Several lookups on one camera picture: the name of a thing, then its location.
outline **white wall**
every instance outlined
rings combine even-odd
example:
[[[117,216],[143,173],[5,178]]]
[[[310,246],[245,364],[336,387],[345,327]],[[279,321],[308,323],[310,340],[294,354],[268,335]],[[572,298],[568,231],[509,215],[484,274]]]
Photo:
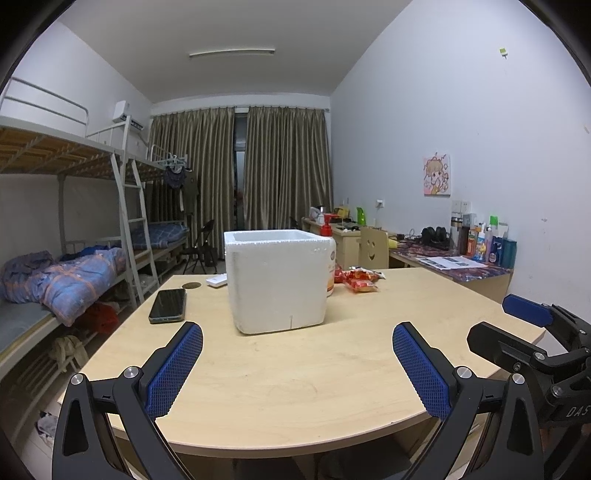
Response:
[[[151,102],[59,22],[33,44],[14,75],[89,108],[89,131],[112,123],[113,109],[118,100],[127,100],[131,104],[132,116],[148,124]],[[61,102],[53,101],[45,94],[39,95],[27,87],[10,88],[10,94],[77,115],[71,109],[64,110]],[[78,124],[8,100],[0,114],[83,134],[83,127]],[[137,142],[131,142],[130,150],[139,152],[143,148],[143,144],[138,146]],[[117,235],[119,220],[115,183],[66,179],[64,212],[66,239]],[[51,176],[0,175],[0,225],[0,267],[16,255],[42,249],[59,254],[57,179]]]
[[[300,108],[330,109],[330,97],[311,95],[307,93],[253,93],[250,95],[185,97],[155,103],[152,106],[151,115],[165,115],[167,113],[182,112],[185,110],[215,108],[220,106],[290,106]],[[330,147],[330,112],[325,112],[324,117],[326,118],[326,129],[329,137]]]
[[[506,48],[507,59],[499,52]],[[331,97],[335,202],[408,233],[449,226],[423,157],[452,158],[452,195],[508,221],[511,290],[591,318],[591,88],[518,0],[414,0]]]

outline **electrical outlet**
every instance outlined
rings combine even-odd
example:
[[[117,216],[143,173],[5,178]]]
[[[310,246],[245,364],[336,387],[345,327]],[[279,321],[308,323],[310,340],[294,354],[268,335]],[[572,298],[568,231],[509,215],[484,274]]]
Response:
[[[462,201],[461,200],[452,200],[452,212],[455,212],[455,213],[462,212]]]

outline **desk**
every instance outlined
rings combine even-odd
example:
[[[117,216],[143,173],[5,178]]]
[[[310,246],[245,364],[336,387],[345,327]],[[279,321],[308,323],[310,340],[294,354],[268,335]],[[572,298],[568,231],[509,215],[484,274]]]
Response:
[[[228,289],[187,291],[186,318],[201,325],[203,353],[170,413],[157,424],[181,453],[219,458],[293,456],[355,445],[430,417],[392,352],[392,330],[409,321],[453,365],[481,377],[498,368],[468,349],[466,336],[487,321],[527,342],[543,330],[501,306],[422,268],[385,270],[377,293],[336,285],[322,325],[243,335]],[[161,288],[204,275],[175,276]],[[82,369],[91,380],[142,365],[180,324],[150,325],[152,295]],[[111,422],[124,437],[119,417]]]
[[[302,218],[302,230],[304,232],[315,233],[320,235],[320,225],[310,220],[309,218]],[[339,223],[331,223],[333,230],[333,238],[336,243],[336,262],[342,268],[357,267],[359,265],[359,242],[361,239],[361,232],[343,232]]]
[[[458,270],[438,270],[416,260],[417,257],[445,257],[450,252],[419,244],[400,242],[398,248],[390,250],[390,258],[402,262],[406,267],[421,267],[453,280],[486,298],[502,303],[507,295],[513,271],[495,265],[482,268],[461,268]]]

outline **textured blue pad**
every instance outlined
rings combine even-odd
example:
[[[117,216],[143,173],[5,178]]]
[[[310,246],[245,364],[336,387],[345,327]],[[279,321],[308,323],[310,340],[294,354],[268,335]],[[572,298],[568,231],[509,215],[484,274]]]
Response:
[[[452,406],[449,403],[449,388],[439,372],[403,325],[394,329],[392,345],[429,415],[444,420]]]
[[[522,299],[517,295],[507,295],[505,297],[503,311],[538,327],[547,327],[553,321],[548,307]]]
[[[145,411],[152,420],[170,411],[202,349],[203,332],[193,325],[146,389]]]

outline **black phone screen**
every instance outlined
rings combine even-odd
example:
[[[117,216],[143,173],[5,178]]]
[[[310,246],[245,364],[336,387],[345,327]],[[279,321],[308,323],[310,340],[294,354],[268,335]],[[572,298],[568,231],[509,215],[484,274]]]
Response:
[[[150,322],[183,320],[186,295],[184,288],[160,290],[150,311]]]

